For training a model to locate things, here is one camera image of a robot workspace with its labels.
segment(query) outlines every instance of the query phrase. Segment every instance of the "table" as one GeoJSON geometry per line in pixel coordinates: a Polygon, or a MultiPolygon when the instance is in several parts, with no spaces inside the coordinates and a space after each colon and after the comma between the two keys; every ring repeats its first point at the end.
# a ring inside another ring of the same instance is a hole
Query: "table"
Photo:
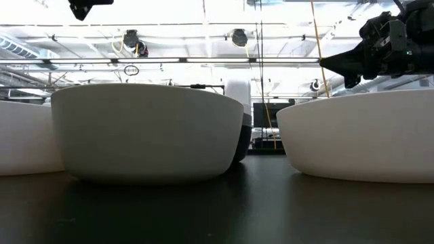
{"type": "Polygon", "coordinates": [[[300,174],[248,156],[184,186],[104,186],[67,173],[0,178],[0,243],[434,243],[434,185],[300,174]]]}

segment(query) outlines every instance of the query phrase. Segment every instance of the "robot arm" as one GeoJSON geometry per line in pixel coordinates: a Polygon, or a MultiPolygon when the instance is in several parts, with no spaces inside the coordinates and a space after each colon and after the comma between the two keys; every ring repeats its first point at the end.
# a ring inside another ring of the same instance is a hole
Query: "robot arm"
{"type": "Polygon", "coordinates": [[[110,5],[114,0],[69,0],[76,19],[83,21],[94,5],[110,5]]]}
{"type": "Polygon", "coordinates": [[[434,0],[415,0],[400,9],[398,16],[383,12],[368,20],[360,29],[359,45],[319,64],[342,75],[346,88],[362,76],[434,74],[434,0]]]}

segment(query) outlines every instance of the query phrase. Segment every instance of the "yellow cable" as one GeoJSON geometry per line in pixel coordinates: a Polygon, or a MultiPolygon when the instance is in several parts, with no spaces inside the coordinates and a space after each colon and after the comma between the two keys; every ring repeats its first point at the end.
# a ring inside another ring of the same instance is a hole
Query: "yellow cable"
{"type": "MultiPolygon", "coordinates": [[[[315,19],[315,8],[313,7],[313,0],[311,0],[311,7],[312,7],[312,15],[313,15],[313,25],[315,26],[315,36],[317,38],[317,45],[318,45],[318,54],[319,54],[319,59],[322,59],[322,55],[321,55],[321,45],[319,43],[319,35],[318,35],[318,27],[317,27],[317,21],[315,19]]],[[[321,73],[323,75],[323,81],[324,81],[324,87],[325,87],[325,92],[327,94],[327,97],[330,97],[330,93],[328,91],[328,85],[327,85],[327,81],[326,81],[326,74],[324,74],[324,68],[321,67],[321,73]]]]}
{"type": "MultiPolygon", "coordinates": [[[[245,54],[247,54],[247,58],[250,58],[250,56],[249,56],[249,50],[248,50],[248,46],[247,45],[245,45],[245,54]]],[[[258,91],[259,91],[260,96],[262,97],[262,93],[260,92],[258,84],[257,84],[256,81],[255,81],[255,85],[256,85],[256,89],[258,89],[258,91]]],[[[267,108],[267,104],[265,102],[264,102],[264,105],[265,105],[265,111],[267,112],[267,119],[269,120],[269,125],[270,125],[271,132],[272,132],[273,139],[274,139],[274,150],[276,150],[277,149],[276,137],[275,137],[275,135],[273,133],[273,128],[271,127],[271,120],[270,120],[269,109],[267,108]]]]}
{"type": "Polygon", "coordinates": [[[115,51],[115,52],[117,52],[117,53],[122,52],[122,50],[123,50],[123,36],[124,36],[124,35],[122,35],[122,42],[121,42],[121,49],[120,49],[120,50],[116,49],[116,47],[115,47],[115,43],[114,43],[114,42],[111,42],[111,48],[113,49],[113,51],[115,51]]]}

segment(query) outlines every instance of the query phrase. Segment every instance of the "white bowl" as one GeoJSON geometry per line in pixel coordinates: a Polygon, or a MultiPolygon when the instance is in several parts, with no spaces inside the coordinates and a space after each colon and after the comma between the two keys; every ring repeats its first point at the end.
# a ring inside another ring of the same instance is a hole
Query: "white bowl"
{"type": "Polygon", "coordinates": [[[373,182],[434,182],[434,89],[357,94],[277,113],[303,173],[373,182]]]}
{"type": "Polygon", "coordinates": [[[51,108],[0,102],[0,176],[62,170],[51,108]]]}
{"type": "Polygon", "coordinates": [[[196,89],[83,85],[52,95],[66,170],[84,180],[172,184],[224,173],[243,106],[196,89]]]}

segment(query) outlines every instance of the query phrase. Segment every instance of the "wire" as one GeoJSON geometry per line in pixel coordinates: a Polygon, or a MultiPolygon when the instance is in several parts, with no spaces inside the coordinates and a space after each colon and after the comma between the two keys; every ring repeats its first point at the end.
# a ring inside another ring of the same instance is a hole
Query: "wire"
{"type": "Polygon", "coordinates": [[[115,43],[112,41],[111,42],[111,48],[113,49],[113,51],[115,51],[115,52],[117,52],[117,53],[120,53],[120,52],[122,52],[122,50],[123,50],[123,37],[124,37],[125,35],[122,35],[122,42],[121,42],[121,49],[120,50],[118,50],[118,49],[116,49],[116,47],[115,47],[115,43]]]}
{"type": "MultiPolygon", "coordinates": [[[[313,16],[313,25],[315,26],[315,36],[317,38],[317,46],[318,46],[318,54],[319,54],[319,59],[322,59],[322,55],[321,55],[321,45],[319,43],[319,35],[318,35],[318,27],[317,27],[317,21],[315,19],[315,7],[313,7],[313,0],[311,0],[311,8],[312,8],[312,16],[313,16]]],[[[327,97],[330,97],[330,92],[328,91],[328,85],[327,85],[327,81],[326,81],[326,74],[324,73],[324,68],[321,67],[321,73],[323,75],[323,81],[324,81],[324,87],[325,87],[325,92],[327,94],[327,97]]]]}
{"type": "MultiPolygon", "coordinates": [[[[262,0],[259,1],[259,6],[260,6],[260,11],[262,13],[262,0]]],[[[254,1],[254,9],[256,12],[256,0],[254,1]]],[[[256,44],[258,46],[258,59],[259,59],[259,73],[260,73],[260,86],[261,86],[261,90],[258,91],[260,92],[261,98],[262,98],[262,104],[265,107],[265,112],[267,114],[267,119],[269,121],[269,125],[271,128],[271,131],[273,132],[273,128],[271,125],[271,120],[270,120],[270,113],[269,113],[269,109],[267,107],[267,104],[265,103],[265,99],[264,99],[264,29],[263,29],[263,22],[262,22],[262,17],[260,20],[260,46],[259,46],[259,32],[258,32],[258,22],[255,22],[255,28],[256,28],[256,44]]],[[[268,132],[267,129],[265,130],[265,135],[267,137],[268,140],[268,132]]],[[[264,146],[264,127],[261,128],[261,137],[262,137],[262,147],[264,146]]],[[[275,138],[275,134],[273,133],[273,140],[274,140],[274,149],[277,149],[277,143],[276,143],[276,138],[275,138]]]]}

